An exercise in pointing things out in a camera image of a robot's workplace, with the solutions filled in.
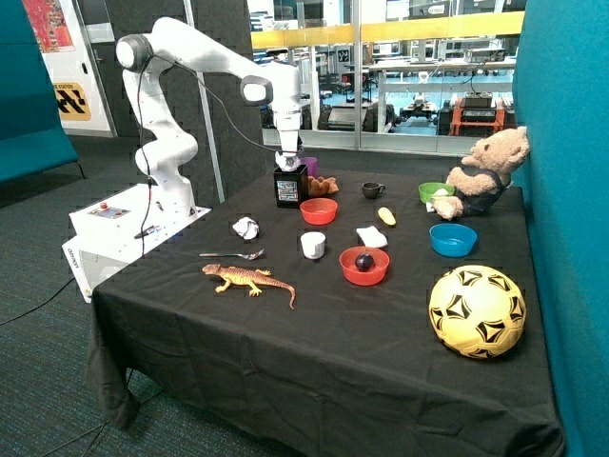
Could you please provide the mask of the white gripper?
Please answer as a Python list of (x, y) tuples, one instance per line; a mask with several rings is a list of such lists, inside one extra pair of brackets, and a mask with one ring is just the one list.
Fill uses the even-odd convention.
[(302, 140), (300, 139), (300, 130), (299, 129), (277, 129), (281, 153), (292, 153), (297, 154), (302, 145)]

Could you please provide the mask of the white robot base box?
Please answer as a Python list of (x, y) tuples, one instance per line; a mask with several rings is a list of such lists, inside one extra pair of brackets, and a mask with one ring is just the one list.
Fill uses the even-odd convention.
[(142, 255), (209, 213), (169, 210), (156, 186), (137, 184), (69, 215), (75, 236), (63, 252), (84, 300), (93, 290)]

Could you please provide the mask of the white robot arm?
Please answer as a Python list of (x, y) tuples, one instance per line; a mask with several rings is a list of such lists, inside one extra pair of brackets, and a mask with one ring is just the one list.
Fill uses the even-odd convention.
[(276, 156), (282, 169), (298, 164), (302, 122), (301, 83), (296, 66), (272, 61), (257, 65), (195, 28), (169, 17), (149, 33), (131, 34), (116, 45), (123, 81), (135, 118), (155, 139), (136, 152), (136, 164), (160, 190), (163, 211), (188, 217), (195, 211), (192, 186), (179, 172), (198, 151), (195, 138), (175, 121), (160, 85), (172, 67), (193, 72), (228, 73), (240, 79), (240, 93), (250, 106), (268, 105), (280, 136)]

